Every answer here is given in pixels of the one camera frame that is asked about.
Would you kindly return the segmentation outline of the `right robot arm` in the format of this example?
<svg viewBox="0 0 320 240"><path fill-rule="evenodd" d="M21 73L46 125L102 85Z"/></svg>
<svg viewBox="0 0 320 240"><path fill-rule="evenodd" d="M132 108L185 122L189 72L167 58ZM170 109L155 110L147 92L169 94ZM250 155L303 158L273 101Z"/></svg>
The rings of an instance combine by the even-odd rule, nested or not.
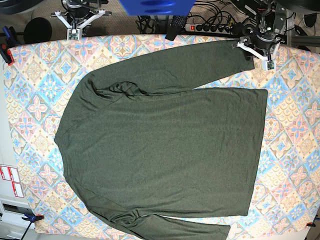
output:
<svg viewBox="0 0 320 240"><path fill-rule="evenodd" d="M108 0L61 0L64 11L56 10L50 17L58 18L68 30L82 30L94 20L112 14L102 9L108 3Z"/></svg>

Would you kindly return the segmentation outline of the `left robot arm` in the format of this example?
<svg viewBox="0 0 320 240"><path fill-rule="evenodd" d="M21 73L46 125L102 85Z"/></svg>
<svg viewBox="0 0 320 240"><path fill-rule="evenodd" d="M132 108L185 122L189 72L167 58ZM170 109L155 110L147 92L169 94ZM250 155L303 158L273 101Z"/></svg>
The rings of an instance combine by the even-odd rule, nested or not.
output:
<svg viewBox="0 0 320 240"><path fill-rule="evenodd" d="M247 19L236 26L243 36L234 48L241 48L245 59L253 57L272 63L272 54L283 41L287 11L274 0L233 0Z"/></svg>

